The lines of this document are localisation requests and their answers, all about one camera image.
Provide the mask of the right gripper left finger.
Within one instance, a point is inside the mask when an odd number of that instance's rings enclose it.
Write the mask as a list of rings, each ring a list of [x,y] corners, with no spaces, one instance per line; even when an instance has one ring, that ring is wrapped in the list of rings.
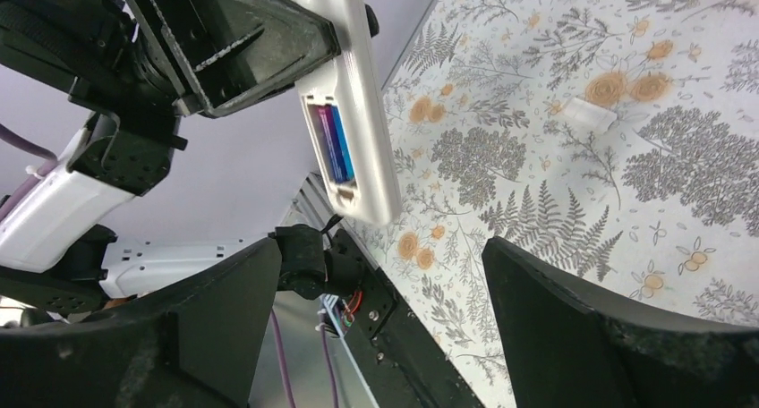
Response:
[[[80,322],[1,333],[4,407],[244,407],[277,291],[264,238]]]

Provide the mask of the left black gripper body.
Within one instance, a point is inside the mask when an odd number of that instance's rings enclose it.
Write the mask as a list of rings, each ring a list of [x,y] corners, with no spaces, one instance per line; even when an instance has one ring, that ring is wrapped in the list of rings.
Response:
[[[153,77],[160,77],[160,88],[171,98],[175,111],[181,116],[202,112],[199,97],[179,66],[164,36],[166,21],[156,0],[125,0],[139,24],[143,54],[151,61]]]

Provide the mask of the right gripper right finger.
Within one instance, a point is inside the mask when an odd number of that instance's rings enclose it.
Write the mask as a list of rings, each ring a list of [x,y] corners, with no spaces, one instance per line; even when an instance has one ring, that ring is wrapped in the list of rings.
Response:
[[[500,237],[482,264],[518,406],[757,406],[756,328],[629,299]]]

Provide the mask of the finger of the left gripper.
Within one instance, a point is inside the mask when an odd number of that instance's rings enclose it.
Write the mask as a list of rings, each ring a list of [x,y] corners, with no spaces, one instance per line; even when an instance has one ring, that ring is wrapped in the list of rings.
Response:
[[[289,0],[172,1],[172,52],[209,118],[279,95],[341,53],[332,22]]]
[[[374,12],[374,10],[369,4],[365,4],[364,7],[365,7],[366,16],[367,16],[370,36],[374,38],[380,32],[379,20],[377,18],[376,13]]]

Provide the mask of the white remote control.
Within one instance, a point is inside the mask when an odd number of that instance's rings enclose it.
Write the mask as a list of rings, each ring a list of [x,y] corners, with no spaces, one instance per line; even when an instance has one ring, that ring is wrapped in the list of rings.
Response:
[[[364,0],[290,0],[331,21],[341,53],[295,83],[333,210],[370,225],[401,212],[388,121],[376,76]],[[354,179],[336,183],[317,106],[337,106]]]

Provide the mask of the purple blue battery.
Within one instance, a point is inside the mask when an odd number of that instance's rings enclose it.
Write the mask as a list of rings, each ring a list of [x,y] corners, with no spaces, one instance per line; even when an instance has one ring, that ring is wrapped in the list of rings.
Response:
[[[317,106],[322,128],[328,148],[328,157],[332,165],[332,174],[336,183],[348,181],[347,166],[343,157],[342,148],[337,136],[337,126],[334,121],[331,106]]]
[[[345,136],[345,129],[342,123],[342,118],[337,106],[330,106],[331,120],[334,127],[334,142],[339,147],[339,156],[337,157],[337,166],[339,168],[339,175],[336,176],[336,180],[339,183],[347,183],[354,179],[354,167],[350,157],[348,149],[347,138]]]

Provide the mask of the white battery cover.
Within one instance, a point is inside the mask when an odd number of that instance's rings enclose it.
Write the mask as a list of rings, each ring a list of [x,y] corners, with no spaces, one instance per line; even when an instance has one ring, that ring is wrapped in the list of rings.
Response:
[[[570,98],[559,114],[571,127],[594,134],[605,133],[618,120],[615,112],[580,98]]]

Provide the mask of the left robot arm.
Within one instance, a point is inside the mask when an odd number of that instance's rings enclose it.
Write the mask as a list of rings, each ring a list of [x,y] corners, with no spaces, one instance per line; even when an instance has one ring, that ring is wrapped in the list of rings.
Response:
[[[146,195],[186,148],[189,115],[221,118],[343,61],[380,30],[364,0],[1,0],[1,63],[89,111],[61,153],[1,201],[1,293],[63,317],[110,300],[101,224]]]

